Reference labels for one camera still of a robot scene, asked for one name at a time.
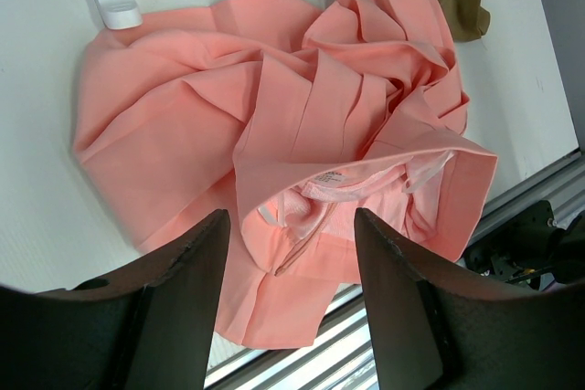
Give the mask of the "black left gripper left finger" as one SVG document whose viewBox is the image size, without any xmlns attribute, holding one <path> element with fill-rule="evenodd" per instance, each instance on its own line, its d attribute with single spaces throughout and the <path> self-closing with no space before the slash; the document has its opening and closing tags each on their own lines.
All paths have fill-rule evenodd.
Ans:
<svg viewBox="0 0 585 390">
<path fill-rule="evenodd" d="M 70 389 L 200 389 L 230 232 L 217 210 L 183 236 L 74 288 L 90 320 Z"/>
</svg>

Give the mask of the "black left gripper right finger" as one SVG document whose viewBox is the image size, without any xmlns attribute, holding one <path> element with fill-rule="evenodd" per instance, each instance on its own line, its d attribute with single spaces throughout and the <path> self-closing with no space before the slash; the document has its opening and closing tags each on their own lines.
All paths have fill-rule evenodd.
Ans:
<svg viewBox="0 0 585 390">
<path fill-rule="evenodd" d="M 439 293 L 470 300 L 516 297 L 402 236 L 366 208 L 354 220 L 356 253 L 379 386 L 445 389 L 463 373 Z"/>
</svg>

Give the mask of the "pink pleated skirt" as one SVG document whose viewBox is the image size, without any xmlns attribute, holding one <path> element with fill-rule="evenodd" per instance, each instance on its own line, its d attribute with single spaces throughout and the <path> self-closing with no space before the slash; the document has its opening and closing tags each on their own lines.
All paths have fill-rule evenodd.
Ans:
<svg viewBox="0 0 585 390">
<path fill-rule="evenodd" d="M 358 208 L 461 256 L 497 163 L 468 106 L 438 0 L 224 0 L 89 43 L 74 151 L 143 252 L 227 209 L 216 331 L 299 348 L 360 281 Z"/>
</svg>

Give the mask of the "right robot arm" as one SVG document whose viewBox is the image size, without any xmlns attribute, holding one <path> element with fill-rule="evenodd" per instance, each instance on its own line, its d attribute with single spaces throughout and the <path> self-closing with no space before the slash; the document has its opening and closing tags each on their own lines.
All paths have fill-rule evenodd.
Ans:
<svg viewBox="0 0 585 390">
<path fill-rule="evenodd" d="M 584 279 L 584 214 L 556 225 L 542 200 L 472 243 L 462 256 L 469 270 L 531 290 L 548 290 Z"/>
</svg>

